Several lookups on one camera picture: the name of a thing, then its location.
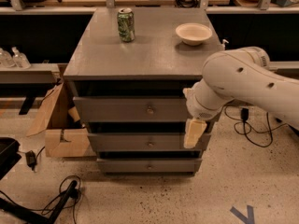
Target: can lid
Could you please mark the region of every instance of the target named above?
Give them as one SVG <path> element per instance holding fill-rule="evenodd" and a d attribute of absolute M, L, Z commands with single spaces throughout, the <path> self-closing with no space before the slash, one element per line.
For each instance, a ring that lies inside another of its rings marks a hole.
<path fill-rule="evenodd" d="M 121 8 L 119 10 L 119 12 L 120 13 L 130 13 L 130 12 L 132 12 L 132 10 L 129 7 L 127 7 L 127 8 Z"/>

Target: gray tabletop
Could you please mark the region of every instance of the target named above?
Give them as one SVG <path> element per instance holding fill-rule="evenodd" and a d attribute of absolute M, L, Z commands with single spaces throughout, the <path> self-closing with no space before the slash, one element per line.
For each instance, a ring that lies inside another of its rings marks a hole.
<path fill-rule="evenodd" d="M 118 8 L 99 7 L 67 66 L 64 77 L 96 79 L 182 79 L 201 76 L 202 64 L 222 45 L 200 8 L 133 7 L 135 40 L 121 42 Z M 191 47 L 182 43 L 176 28 L 196 22 L 210 27 L 213 36 Z"/>

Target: gray cabinet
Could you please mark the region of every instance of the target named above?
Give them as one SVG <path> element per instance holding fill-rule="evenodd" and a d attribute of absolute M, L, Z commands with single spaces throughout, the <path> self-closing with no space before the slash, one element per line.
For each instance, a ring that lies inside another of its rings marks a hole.
<path fill-rule="evenodd" d="M 215 119 L 195 148 L 184 148 L 190 115 L 182 91 L 201 78 L 204 60 L 222 46 L 202 9 L 135 7 L 133 11 L 136 39 L 122 43 L 117 9 L 99 8 L 64 78 L 101 172 L 194 174 Z M 183 44 L 174 30 L 184 22 L 208 25 L 212 38 L 198 47 Z"/>

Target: plastic bottle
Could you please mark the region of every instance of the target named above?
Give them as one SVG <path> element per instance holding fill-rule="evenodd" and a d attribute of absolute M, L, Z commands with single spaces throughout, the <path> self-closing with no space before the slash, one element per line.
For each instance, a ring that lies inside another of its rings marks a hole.
<path fill-rule="evenodd" d="M 1 48 L 0 48 L 0 65 L 4 66 L 5 68 L 9 68 L 15 65 L 15 62 L 13 61 L 9 52 Z"/>
<path fill-rule="evenodd" d="M 28 69 L 31 66 L 24 53 L 19 52 L 16 47 L 13 47 L 12 51 L 14 53 L 12 59 L 19 68 Z"/>

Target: cardboard box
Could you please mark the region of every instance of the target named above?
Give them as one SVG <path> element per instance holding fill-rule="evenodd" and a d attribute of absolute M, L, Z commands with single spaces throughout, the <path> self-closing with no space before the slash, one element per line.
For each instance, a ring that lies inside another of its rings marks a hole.
<path fill-rule="evenodd" d="M 95 156 L 86 129 L 71 129 L 70 102 L 63 84 L 47 92 L 27 136 L 45 131 L 47 157 Z"/>

